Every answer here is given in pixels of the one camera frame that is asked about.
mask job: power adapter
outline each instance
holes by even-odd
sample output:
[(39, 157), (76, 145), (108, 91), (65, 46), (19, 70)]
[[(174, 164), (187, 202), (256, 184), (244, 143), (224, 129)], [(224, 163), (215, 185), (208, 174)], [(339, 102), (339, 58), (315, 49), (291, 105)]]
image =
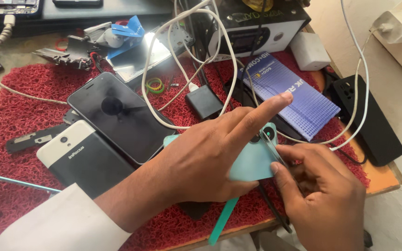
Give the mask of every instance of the power adapter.
[(209, 85), (191, 88), (185, 101), (202, 121), (217, 118), (224, 106)]

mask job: phone screen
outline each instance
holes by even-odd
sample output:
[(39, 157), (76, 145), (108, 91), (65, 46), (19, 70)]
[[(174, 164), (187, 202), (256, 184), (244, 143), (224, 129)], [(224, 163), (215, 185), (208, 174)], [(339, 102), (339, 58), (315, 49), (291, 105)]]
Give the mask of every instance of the phone screen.
[(145, 101), (109, 72), (86, 83), (67, 102), (138, 164), (151, 159), (163, 147), (164, 138), (176, 133), (160, 124)]

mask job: left hand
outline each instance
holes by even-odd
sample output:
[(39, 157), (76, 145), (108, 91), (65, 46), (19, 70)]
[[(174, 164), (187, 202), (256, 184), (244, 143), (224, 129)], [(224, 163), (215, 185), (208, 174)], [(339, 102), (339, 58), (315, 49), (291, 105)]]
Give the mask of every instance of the left hand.
[(95, 202), (130, 231), (178, 202), (227, 201), (248, 193), (258, 181), (229, 180), (232, 164), (249, 140), (292, 101), (293, 95), (285, 92), (256, 109), (236, 108), (192, 126)]

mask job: red rubber mat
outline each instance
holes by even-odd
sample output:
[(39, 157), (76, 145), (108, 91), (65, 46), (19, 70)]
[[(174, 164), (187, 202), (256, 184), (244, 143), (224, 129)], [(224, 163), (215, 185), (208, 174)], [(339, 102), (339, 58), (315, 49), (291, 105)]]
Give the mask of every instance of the red rubber mat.
[[(298, 69), (291, 54), (278, 52), (273, 55), (307, 83), (318, 89), (310, 73), (302, 72)], [(182, 63), (188, 76), (191, 76), (194, 73), (192, 62), (183, 60)], [(218, 67), (223, 79), (227, 80), (232, 76), (233, 66), (231, 61), (219, 62)], [(179, 83), (180, 86), (171, 88), (170, 91), (160, 95), (150, 93), (150, 101), (156, 108), (163, 106), (182, 88), (184, 77), (176, 66), (173, 69), (175, 74), (173, 83)], [(222, 90), (215, 68), (212, 65), (207, 65), (204, 70), (213, 90), (224, 102), (226, 94)], [(97, 76), (98, 73), (97, 70), (79, 71), (52, 64), (36, 64), (12, 69), (8, 75), (4, 76), (3, 83), (26, 94), (65, 101), (69, 94), (82, 86), (88, 79)], [(149, 77), (154, 76), (160, 77), (167, 86), (171, 74), (167, 71), (156, 73)], [(195, 78), (193, 83), (199, 84), (198, 78)], [(184, 94), (162, 111), (164, 116), (170, 118), (178, 126), (190, 126), (198, 123), (185, 103)], [(239, 106), (239, 103), (234, 100), (233, 103), (234, 106)], [(0, 175), (42, 186), (63, 189), (64, 187), (36, 158), (35, 153), (38, 148), (31, 148), (9, 155), (4, 146), (6, 141), (11, 138), (63, 123), (63, 115), (68, 109), (67, 105), (31, 100), (11, 94), (6, 90), (1, 90)], [(331, 139), (339, 134), (341, 129), (338, 120), (332, 119), (315, 138)], [(285, 139), (279, 137), (279, 141), (284, 142)], [(344, 139), (341, 137), (335, 144), (339, 145), (343, 142)], [(346, 145), (342, 149), (356, 158), (350, 145)], [(362, 168), (340, 153), (337, 154), (356, 177), (368, 187), (370, 180), (366, 178)], [(282, 204), (271, 186), (267, 184), (266, 189), (276, 207), (279, 210), (283, 210)], [(48, 197), (49, 194), (43, 191), (0, 182), (0, 234), (12, 222), (47, 200)], [(198, 221), (190, 219), (177, 206), (167, 208), (137, 230), (121, 250), (159, 250), (205, 237), (213, 229), (223, 205), (223, 203), (213, 203), (210, 210)], [(270, 218), (273, 218), (273, 216), (265, 201), (257, 190), (253, 190), (239, 199), (225, 229), (256, 224)]]

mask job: white wall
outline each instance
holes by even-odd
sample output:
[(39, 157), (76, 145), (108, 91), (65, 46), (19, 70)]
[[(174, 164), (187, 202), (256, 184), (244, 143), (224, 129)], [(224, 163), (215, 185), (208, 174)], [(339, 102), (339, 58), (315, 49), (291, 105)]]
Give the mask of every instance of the white wall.
[[(344, 0), (349, 21), (360, 45), (367, 38), (373, 21), (400, 2), (401, 0)], [(353, 75), (359, 54), (345, 26), (340, 1), (313, 0), (306, 10), (313, 19), (311, 26), (321, 37), (343, 76)], [(369, 42), (366, 58), (370, 72), (370, 90), (402, 142), (402, 68), (376, 38)], [(402, 172), (402, 156), (395, 162)], [(365, 227), (373, 237), (372, 250), (402, 250), (402, 187), (366, 200)]]

